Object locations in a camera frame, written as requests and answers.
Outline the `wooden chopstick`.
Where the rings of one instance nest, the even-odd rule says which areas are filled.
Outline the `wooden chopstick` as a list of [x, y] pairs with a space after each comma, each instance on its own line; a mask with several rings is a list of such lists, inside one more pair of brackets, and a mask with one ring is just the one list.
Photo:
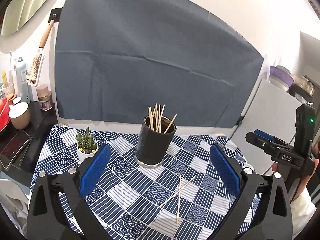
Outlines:
[[157, 132], [161, 133], [161, 121], [162, 121], [162, 116], [164, 112], [164, 107], [165, 105], [161, 106], [160, 104], [158, 105], [158, 124], [157, 124]]
[[180, 220], [180, 203], [181, 203], [181, 197], [180, 197], [180, 190], [181, 190], [181, 183], [182, 183], [182, 175], [179, 176], [179, 185], [178, 185], [178, 201], [177, 201], [177, 215], [176, 215], [176, 224], [179, 224]]
[[177, 117], [177, 114], [175, 114], [172, 118], [172, 120], [170, 121], [170, 123], [168, 124], [166, 130], [164, 131], [164, 134], [167, 133], [167, 131], [169, 130], [169, 128], [172, 126], [172, 124], [174, 123], [175, 119]]
[[148, 191], [144, 193], [144, 197], [159, 208], [162, 208], [173, 198], [178, 197], [178, 199], [180, 199], [180, 193], [182, 192], [182, 190], [189, 184], [191, 184], [195, 180], [195, 178], [196, 176], [193, 176], [193, 178], [185, 180], [180, 177], [178, 186], [172, 192], [170, 192], [160, 184], [152, 185], [149, 187]]

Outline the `small succulent in white pot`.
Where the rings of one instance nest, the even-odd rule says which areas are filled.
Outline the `small succulent in white pot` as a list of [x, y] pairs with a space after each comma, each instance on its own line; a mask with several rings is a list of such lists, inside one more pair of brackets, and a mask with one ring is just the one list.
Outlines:
[[91, 134], [89, 127], [86, 127], [86, 131], [83, 134], [76, 133], [77, 140], [77, 156], [80, 162], [83, 162], [86, 158], [93, 157], [98, 150], [98, 143]]

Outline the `wooden chopstick on table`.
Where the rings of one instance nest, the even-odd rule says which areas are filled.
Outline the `wooden chopstick on table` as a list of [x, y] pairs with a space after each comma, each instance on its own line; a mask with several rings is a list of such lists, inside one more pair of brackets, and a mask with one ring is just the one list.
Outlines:
[[191, 184], [195, 180], [195, 178], [196, 176], [193, 176], [193, 178], [185, 180], [180, 177], [178, 186], [172, 192], [170, 192], [160, 184], [152, 185], [149, 187], [148, 191], [144, 193], [144, 197], [159, 208], [162, 208], [173, 198], [178, 197], [178, 199], [180, 199], [180, 193], [182, 192], [182, 190], [189, 184]]
[[176, 215], [176, 224], [179, 224], [180, 220], [180, 203], [181, 203], [181, 197], [180, 197], [180, 190], [181, 190], [181, 183], [182, 183], [182, 175], [179, 176], [179, 185], [178, 185], [178, 201], [177, 201], [177, 215]]

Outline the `blue patterned tablecloth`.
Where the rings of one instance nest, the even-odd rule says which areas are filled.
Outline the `blue patterned tablecloth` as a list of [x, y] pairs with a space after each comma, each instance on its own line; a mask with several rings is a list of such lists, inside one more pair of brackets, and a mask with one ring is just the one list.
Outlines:
[[[219, 144], [243, 167], [248, 162], [225, 136], [177, 135], [163, 164], [154, 169], [139, 166], [133, 152], [138, 135], [94, 131], [99, 144], [108, 144], [110, 162], [86, 202], [113, 239], [207, 239], [234, 202], [213, 167], [209, 149]], [[195, 180], [180, 193], [180, 220], [176, 224], [178, 197], [159, 208], [144, 197], [160, 184], [170, 192], [179, 176]]]

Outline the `white refrigerator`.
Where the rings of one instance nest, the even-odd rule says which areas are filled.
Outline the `white refrigerator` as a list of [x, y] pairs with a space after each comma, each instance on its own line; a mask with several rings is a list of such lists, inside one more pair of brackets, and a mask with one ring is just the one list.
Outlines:
[[270, 174], [271, 172], [267, 169], [273, 161], [263, 150], [247, 143], [246, 134], [259, 129], [285, 142], [290, 142], [296, 132], [296, 108], [300, 105], [297, 99], [284, 90], [266, 80], [261, 81], [242, 124], [231, 138], [257, 174], [264, 172]]

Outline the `black side shelf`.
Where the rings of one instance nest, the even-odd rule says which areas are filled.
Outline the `black side shelf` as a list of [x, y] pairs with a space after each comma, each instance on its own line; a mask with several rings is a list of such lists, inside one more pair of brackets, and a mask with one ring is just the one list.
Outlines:
[[30, 136], [30, 141], [17, 155], [9, 169], [4, 170], [6, 174], [33, 173], [50, 130], [58, 123], [55, 106], [48, 111], [43, 111], [37, 101], [31, 101], [29, 111], [30, 122], [24, 131]]

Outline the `stainless steel pot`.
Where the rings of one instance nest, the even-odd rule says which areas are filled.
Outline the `stainless steel pot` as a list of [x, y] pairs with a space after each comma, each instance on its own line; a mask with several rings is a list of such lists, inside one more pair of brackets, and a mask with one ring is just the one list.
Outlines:
[[289, 88], [289, 94], [292, 96], [299, 95], [306, 102], [311, 102], [315, 87], [313, 83], [305, 76], [292, 75], [293, 83]]

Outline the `white plastic chair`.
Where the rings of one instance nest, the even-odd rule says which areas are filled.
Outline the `white plastic chair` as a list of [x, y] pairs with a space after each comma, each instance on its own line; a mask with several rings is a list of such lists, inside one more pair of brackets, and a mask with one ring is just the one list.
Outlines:
[[1, 178], [1, 206], [24, 237], [27, 236], [28, 202], [27, 195], [17, 184]]

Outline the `smartphone on shelf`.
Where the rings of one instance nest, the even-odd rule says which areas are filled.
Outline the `smartphone on shelf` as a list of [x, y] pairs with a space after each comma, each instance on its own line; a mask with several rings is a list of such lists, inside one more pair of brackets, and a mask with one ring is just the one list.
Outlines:
[[8, 142], [5, 148], [1, 151], [1, 165], [5, 170], [8, 170], [13, 161], [20, 152], [27, 146], [31, 137], [24, 130], [20, 130]]

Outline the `beige ceramic cup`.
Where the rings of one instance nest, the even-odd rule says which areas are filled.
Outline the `beige ceramic cup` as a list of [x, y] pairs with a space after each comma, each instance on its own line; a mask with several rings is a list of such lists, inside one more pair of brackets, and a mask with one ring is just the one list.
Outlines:
[[9, 117], [16, 129], [26, 128], [30, 122], [29, 105], [26, 102], [20, 102], [12, 106], [9, 111]]

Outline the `red plastic bowl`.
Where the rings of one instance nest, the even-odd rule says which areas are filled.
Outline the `red plastic bowl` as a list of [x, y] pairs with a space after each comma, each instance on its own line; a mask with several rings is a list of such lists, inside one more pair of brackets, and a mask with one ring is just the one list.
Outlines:
[[10, 121], [9, 117], [9, 102], [7, 98], [1, 99], [1, 108], [0, 108], [0, 131], [2, 131]]

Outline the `white spray bottle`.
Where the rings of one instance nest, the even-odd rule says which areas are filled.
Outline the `white spray bottle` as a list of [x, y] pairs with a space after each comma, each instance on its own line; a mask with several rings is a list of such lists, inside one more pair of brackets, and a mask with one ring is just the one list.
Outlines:
[[30, 103], [30, 96], [27, 85], [27, 68], [25, 61], [19, 57], [16, 64], [16, 79], [17, 79], [17, 96], [21, 97], [22, 102]]

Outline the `wooden hairbrush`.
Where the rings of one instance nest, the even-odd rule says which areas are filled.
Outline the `wooden hairbrush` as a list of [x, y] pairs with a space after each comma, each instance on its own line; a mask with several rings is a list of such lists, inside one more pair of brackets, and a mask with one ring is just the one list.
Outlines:
[[41, 72], [41, 67], [44, 59], [43, 49], [44, 49], [44, 46], [46, 45], [48, 36], [51, 32], [54, 22], [55, 20], [51, 20], [49, 22], [48, 27], [41, 38], [37, 54], [34, 56], [32, 64], [28, 70], [27, 84], [30, 86], [36, 87], [39, 84], [40, 72]]

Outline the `grey backdrop cloth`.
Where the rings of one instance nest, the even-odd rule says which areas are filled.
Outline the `grey backdrop cloth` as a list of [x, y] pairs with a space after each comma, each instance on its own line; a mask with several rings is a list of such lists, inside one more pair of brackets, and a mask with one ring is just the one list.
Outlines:
[[66, 0], [57, 107], [65, 119], [139, 124], [159, 103], [178, 126], [232, 128], [263, 60], [189, 0]]

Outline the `oval wall mirror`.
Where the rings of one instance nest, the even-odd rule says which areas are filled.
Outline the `oval wall mirror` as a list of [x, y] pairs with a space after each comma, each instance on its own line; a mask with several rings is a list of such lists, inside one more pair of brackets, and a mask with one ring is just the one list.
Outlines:
[[10, 36], [23, 27], [46, 0], [10, 0], [1, 16], [1, 35]]

